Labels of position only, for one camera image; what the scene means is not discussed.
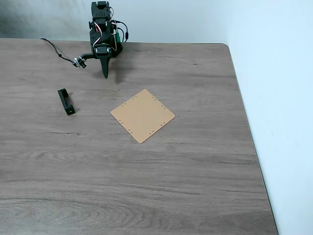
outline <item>cork board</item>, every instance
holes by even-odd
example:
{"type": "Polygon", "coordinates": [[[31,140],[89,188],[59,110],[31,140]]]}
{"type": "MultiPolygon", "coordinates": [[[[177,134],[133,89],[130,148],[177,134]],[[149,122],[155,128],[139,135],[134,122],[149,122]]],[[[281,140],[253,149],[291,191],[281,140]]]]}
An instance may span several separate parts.
{"type": "Polygon", "coordinates": [[[111,111],[138,143],[161,129],[175,115],[146,89],[111,111]]]}

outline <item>black bracket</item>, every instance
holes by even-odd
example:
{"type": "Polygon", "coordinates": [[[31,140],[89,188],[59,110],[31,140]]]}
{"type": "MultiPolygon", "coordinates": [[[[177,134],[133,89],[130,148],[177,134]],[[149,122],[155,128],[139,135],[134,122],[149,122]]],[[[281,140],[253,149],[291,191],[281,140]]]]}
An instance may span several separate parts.
{"type": "Polygon", "coordinates": [[[65,110],[65,112],[67,113],[67,115],[72,115],[72,114],[74,114],[74,113],[75,113],[75,110],[74,110],[73,105],[67,104],[67,101],[66,101],[66,99],[65,99],[65,98],[68,97],[68,93],[67,93],[66,89],[65,89],[65,88],[60,89],[60,90],[58,90],[58,93],[59,93],[59,96],[60,96],[60,99],[61,99],[61,101],[62,101],[64,110],[65,110]]]}

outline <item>white wall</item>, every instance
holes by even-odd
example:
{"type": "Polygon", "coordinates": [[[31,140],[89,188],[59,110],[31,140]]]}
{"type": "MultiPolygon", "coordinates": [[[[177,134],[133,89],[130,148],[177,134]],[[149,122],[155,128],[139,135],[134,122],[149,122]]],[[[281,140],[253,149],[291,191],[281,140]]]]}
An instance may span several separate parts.
{"type": "MultiPolygon", "coordinates": [[[[88,41],[93,1],[0,0],[0,37],[88,41]]],[[[130,42],[223,41],[214,1],[196,0],[192,5],[190,0],[109,2],[114,18],[127,23],[130,42]]]]}
{"type": "MultiPolygon", "coordinates": [[[[91,2],[2,0],[0,11],[7,8],[0,23],[7,24],[0,27],[0,36],[87,41],[91,2]]],[[[278,230],[281,235],[312,235],[313,1],[110,4],[116,19],[128,24],[130,41],[229,45],[278,230]]]]}
{"type": "Polygon", "coordinates": [[[278,229],[312,235],[313,1],[228,7],[227,44],[278,229]]]}

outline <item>wooden table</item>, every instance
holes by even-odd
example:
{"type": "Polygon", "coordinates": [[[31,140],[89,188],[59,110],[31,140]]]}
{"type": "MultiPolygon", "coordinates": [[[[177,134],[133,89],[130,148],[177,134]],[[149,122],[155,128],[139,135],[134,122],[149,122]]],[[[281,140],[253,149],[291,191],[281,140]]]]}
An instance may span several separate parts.
{"type": "Polygon", "coordinates": [[[227,46],[127,43],[108,79],[41,40],[0,52],[0,234],[277,233],[227,46]],[[138,144],[110,111],[142,89],[176,117],[138,144]]]}

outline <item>robotic arm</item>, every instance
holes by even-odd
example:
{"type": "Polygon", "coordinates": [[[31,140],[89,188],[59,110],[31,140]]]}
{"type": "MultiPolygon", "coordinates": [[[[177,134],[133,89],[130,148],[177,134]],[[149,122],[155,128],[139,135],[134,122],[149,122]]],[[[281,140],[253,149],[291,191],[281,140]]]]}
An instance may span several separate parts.
{"type": "MultiPolygon", "coordinates": [[[[82,54],[73,61],[75,67],[85,68],[86,60],[99,59],[105,78],[108,78],[110,59],[116,57],[123,49],[117,32],[117,24],[124,23],[113,19],[114,12],[111,12],[111,9],[108,1],[91,3],[92,22],[89,22],[89,28],[92,53],[82,54]]],[[[128,39],[127,26],[125,39],[126,41],[128,39]]]]}

